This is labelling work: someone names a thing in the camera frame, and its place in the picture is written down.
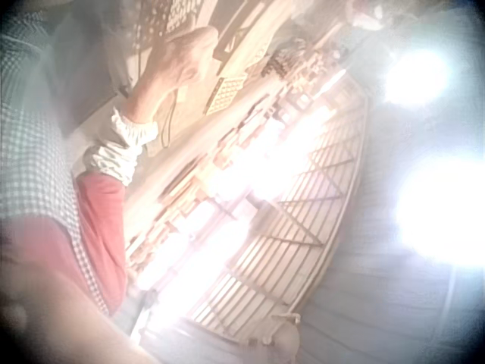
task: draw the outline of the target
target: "plaid fabric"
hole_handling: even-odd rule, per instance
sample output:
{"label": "plaid fabric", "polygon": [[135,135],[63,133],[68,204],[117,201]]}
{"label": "plaid fabric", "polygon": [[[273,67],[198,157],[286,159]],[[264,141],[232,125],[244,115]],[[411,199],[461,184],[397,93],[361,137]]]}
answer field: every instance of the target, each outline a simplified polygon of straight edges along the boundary
{"label": "plaid fabric", "polygon": [[107,313],[82,244],[64,142],[49,110],[49,76],[42,66],[47,39],[40,13],[2,24],[0,219],[47,216],[65,227],[92,296]]}

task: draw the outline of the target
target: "metal grate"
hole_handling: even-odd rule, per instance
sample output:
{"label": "metal grate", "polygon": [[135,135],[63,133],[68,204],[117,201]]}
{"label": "metal grate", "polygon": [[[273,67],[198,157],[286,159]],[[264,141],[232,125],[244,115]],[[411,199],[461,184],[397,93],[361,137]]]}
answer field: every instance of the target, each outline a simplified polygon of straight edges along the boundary
{"label": "metal grate", "polygon": [[306,165],[192,309],[195,322],[246,340],[255,334],[251,323],[292,312],[317,279],[352,194],[364,142],[366,101],[347,101],[352,109],[341,109],[322,125]]}
{"label": "metal grate", "polygon": [[248,74],[243,74],[238,77],[220,78],[208,101],[205,114],[214,114],[217,111],[227,108],[233,102],[237,93],[243,88],[246,78],[248,78]]}

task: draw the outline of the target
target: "person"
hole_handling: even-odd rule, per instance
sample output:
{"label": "person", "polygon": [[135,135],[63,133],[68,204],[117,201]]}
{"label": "person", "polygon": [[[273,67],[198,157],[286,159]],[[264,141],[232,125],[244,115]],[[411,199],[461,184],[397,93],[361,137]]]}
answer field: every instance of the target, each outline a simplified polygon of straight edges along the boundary
{"label": "person", "polygon": [[[73,180],[45,71],[44,16],[16,12],[2,20],[0,297],[2,315],[19,328],[41,306],[52,309],[45,317],[61,311],[65,318],[90,312],[87,297],[106,315],[119,308],[127,285],[125,188],[142,146],[158,135],[152,119],[164,97],[202,80],[217,45],[212,27],[156,42],[139,82],[86,151],[86,172]],[[11,309],[19,307],[20,315]]]}

